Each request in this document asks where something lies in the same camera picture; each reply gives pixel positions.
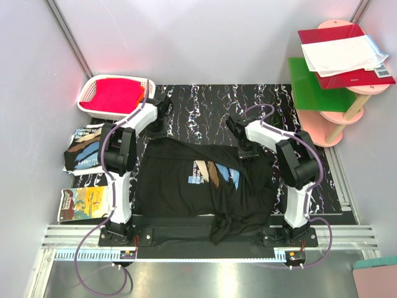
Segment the white mesh bag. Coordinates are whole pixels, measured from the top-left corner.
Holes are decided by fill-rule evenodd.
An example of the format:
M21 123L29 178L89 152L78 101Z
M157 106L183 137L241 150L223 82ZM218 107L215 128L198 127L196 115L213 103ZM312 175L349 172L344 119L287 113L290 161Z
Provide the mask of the white mesh bag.
M308 69L322 78L374 69L388 58L369 35L307 43L301 48Z

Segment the red plastic sheet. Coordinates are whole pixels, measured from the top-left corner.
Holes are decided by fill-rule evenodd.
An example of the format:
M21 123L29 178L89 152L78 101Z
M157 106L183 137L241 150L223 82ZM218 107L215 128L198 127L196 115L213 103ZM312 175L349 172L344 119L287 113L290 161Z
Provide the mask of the red plastic sheet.
M364 35L364 31L358 24L347 24L323 29L299 30L298 35L302 44L307 44L359 37ZM388 71L386 68L381 67L380 70L361 69L324 78L318 74L316 76L323 89L395 84L395 79L389 73L386 74L386 71Z

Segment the orange folded t shirt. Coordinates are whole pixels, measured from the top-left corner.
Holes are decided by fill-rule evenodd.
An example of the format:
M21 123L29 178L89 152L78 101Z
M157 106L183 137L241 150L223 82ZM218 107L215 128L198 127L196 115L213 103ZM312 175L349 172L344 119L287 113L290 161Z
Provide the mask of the orange folded t shirt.
M142 102L142 100L145 98L146 90L143 86L140 86L139 91L137 92L137 95L135 96L135 102L134 102L134 108L137 108L138 105Z

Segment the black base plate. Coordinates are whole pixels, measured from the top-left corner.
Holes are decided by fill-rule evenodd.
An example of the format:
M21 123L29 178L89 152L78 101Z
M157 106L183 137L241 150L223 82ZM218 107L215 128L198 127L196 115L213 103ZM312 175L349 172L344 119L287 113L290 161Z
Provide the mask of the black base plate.
M293 237L279 215L250 232L227 236L217 245L210 239L213 215L170 219L136 215L134 219L139 260L259 261L277 258L281 250L318 247L313 227L304 226Z

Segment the green plastic sheet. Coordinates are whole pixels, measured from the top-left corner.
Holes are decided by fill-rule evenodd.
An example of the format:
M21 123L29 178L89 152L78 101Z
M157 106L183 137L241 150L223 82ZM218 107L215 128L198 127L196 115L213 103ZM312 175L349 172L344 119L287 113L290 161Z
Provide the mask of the green plastic sheet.
M288 68L296 110L347 112L356 100L355 93L346 88L322 89L304 58L288 58Z

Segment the white plastic laundry basket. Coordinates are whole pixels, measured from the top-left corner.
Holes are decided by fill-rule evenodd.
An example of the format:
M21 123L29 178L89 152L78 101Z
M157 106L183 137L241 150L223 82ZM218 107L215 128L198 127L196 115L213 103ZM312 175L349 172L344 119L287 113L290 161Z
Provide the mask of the white plastic laundry basket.
M92 77L83 87L81 90L79 97L78 97L78 102L77 105L79 109L81 109L84 112L87 112L91 117L93 118L98 118L98 119L105 119L105 120L114 120L114 121L119 121L127 117L129 114L118 114L118 113L112 113L112 112L100 112L100 111L92 111L85 109L81 106L82 102L87 102L90 101L93 96L94 92L96 91L96 81L100 79L106 79L106 78L124 78L124 79L130 79L134 81L140 82L141 86L143 86L146 90L145 96L148 97L148 99L153 99L156 91L156 85L154 82L150 79L146 78L139 78L139 77L132 77L132 76L119 76L119 75L109 75L109 74L100 74L97 76Z

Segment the pink round tiered shelf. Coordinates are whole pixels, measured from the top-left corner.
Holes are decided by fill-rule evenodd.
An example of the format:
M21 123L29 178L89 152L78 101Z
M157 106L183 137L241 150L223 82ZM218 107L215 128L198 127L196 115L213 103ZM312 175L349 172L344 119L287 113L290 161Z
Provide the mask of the pink round tiered shelf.
M288 64L298 118L321 147L338 144L344 128L361 119L368 99L396 82L385 65L321 77L302 58L289 58Z

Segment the black printed t shirt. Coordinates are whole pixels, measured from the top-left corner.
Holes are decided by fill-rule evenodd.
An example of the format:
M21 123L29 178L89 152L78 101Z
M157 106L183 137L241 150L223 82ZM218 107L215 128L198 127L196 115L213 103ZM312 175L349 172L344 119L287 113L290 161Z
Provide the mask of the black printed t shirt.
M273 161L241 159L236 147L151 140L140 162L134 213L145 217L214 216L210 240L261 228L277 200Z
M76 129L68 149L64 152L63 171L74 176L103 173L99 163L102 127L103 124L97 124Z

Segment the illustrated book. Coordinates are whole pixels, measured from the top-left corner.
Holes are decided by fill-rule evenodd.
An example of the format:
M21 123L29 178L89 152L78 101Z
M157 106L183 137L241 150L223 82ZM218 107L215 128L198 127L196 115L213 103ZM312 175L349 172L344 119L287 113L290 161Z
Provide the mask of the illustrated book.
M61 190L59 223L103 218L110 214L108 187L81 187Z

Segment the teal board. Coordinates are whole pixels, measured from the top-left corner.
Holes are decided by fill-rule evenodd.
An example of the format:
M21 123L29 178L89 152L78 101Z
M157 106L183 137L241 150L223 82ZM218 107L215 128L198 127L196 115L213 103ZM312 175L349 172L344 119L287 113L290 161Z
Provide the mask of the teal board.
M396 259L377 258L370 260L360 260L354 264L354 269L374 268L380 266L396 265Z

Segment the pink board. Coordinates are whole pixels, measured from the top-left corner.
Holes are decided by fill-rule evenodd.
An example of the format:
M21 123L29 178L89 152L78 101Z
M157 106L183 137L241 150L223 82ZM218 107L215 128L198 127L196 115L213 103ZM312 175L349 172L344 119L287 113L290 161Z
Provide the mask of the pink board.
M360 298L396 298L396 265L353 270Z

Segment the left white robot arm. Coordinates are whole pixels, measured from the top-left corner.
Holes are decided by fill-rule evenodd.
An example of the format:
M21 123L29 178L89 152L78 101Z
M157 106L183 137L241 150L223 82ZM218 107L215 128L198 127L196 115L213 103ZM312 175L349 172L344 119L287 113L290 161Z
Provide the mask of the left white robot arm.
M111 223L126 225L132 217L129 179L137 159L136 138L143 131L150 139L166 137L165 118L171 112L171 98L159 93L152 99L144 99L116 123L102 126L98 161L109 186Z

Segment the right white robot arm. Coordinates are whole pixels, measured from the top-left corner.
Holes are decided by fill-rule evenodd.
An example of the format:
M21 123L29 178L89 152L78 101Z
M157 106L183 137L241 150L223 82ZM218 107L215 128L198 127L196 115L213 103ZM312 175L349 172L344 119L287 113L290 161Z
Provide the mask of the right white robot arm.
M243 119L238 115L229 116L226 124L238 141L240 158L257 156L260 147L275 153L280 175L287 185L284 221L292 230L307 225L309 199L324 174L310 135L306 131L288 132L263 120Z

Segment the aluminium rail frame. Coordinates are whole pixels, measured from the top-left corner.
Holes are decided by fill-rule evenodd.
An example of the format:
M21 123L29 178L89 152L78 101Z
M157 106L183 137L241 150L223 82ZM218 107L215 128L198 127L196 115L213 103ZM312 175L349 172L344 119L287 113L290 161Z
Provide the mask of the aluminium rail frame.
M39 251L37 297L355 296L357 260L380 252L368 225L312 224L318 247L259 261L139 260L138 236L102 245L93 225L50 225Z

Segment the pink folded t shirt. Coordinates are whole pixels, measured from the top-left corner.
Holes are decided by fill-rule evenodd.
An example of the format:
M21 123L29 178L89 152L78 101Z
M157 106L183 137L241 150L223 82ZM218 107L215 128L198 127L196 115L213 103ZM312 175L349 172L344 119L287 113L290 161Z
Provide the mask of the pink folded t shirt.
M140 82L124 78L106 78L96 81L96 91L90 101L82 102L85 109L100 112L129 114L134 108Z

